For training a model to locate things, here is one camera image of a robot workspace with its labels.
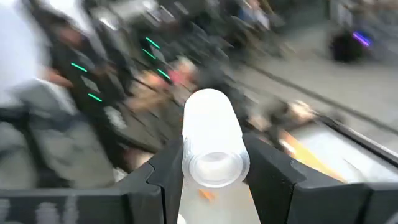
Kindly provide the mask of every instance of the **black frame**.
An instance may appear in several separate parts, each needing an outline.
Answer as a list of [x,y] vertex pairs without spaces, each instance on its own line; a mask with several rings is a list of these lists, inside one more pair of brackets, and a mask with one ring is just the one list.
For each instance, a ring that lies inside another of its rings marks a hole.
[[351,139],[356,144],[359,144],[360,146],[367,149],[369,152],[373,153],[377,157],[380,157],[381,159],[387,161],[394,167],[398,168],[398,158],[395,157],[394,155],[388,153],[387,151],[385,151],[382,148],[382,146],[378,145],[377,143],[369,141],[368,139],[364,138],[364,136],[360,135],[359,133],[354,132],[349,127],[347,127],[339,122],[336,122],[326,116],[319,117],[319,121],[326,124],[331,129],[339,132],[343,136]]
[[[251,158],[246,180],[261,223],[385,223],[398,209],[398,184],[344,184],[253,133],[244,134],[243,140]],[[62,218],[76,223],[174,224],[182,191],[182,156],[180,137],[114,187],[2,190],[0,210],[9,211],[7,221],[21,223],[32,223],[37,214],[51,218],[59,209]]]

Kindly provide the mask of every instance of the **green light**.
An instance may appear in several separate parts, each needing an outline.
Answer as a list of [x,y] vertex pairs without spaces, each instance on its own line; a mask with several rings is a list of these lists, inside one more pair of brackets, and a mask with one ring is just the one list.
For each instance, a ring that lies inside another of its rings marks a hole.
[[92,95],[91,93],[89,93],[88,95],[91,96],[92,98],[98,100],[99,102],[102,102],[102,100],[99,99],[98,97],[96,97],[95,95]]
[[151,44],[153,44],[156,48],[160,49],[159,45],[157,45],[153,40],[151,40],[148,37],[146,37],[145,39],[148,40]]
[[168,79],[170,79],[170,77],[162,70],[158,69],[157,71],[160,72],[162,75],[166,76]]
[[83,67],[80,67],[79,65],[75,64],[75,63],[71,63],[72,66],[79,68],[80,70],[87,72],[87,70],[85,70]]
[[149,53],[147,50],[145,50],[145,49],[142,49],[145,53],[147,53],[149,56],[151,56],[153,59],[156,59],[156,57],[155,56],[153,56],[151,53]]

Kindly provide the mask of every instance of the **floor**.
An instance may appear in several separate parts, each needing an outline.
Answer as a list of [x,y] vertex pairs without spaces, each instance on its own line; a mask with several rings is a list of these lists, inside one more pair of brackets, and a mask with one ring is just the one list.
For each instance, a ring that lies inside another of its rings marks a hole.
[[[398,129],[398,101],[394,94],[398,83],[396,69],[377,62],[356,65],[333,63],[327,58],[327,37],[327,24],[306,27],[283,38],[296,52],[288,54],[285,60],[262,56],[246,58],[246,61],[251,67],[267,71],[344,108],[375,119],[381,126],[384,124]],[[387,147],[392,153],[398,152],[398,136],[380,128],[380,125],[353,116],[246,66],[233,71],[233,78],[243,83],[242,90],[258,103],[252,110],[254,114],[266,110],[275,98],[302,100],[318,111],[339,111],[354,130]],[[244,184],[216,195],[217,198],[209,202],[201,198],[196,190],[184,187],[180,213],[187,223],[259,223],[249,189]]]

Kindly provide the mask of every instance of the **white cylinder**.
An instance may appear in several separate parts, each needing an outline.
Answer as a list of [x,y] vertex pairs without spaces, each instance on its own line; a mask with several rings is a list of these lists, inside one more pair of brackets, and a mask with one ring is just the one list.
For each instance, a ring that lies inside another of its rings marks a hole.
[[241,182],[250,159],[229,99],[220,91],[194,93],[185,103],[182,169],[188,182],[220,188]]

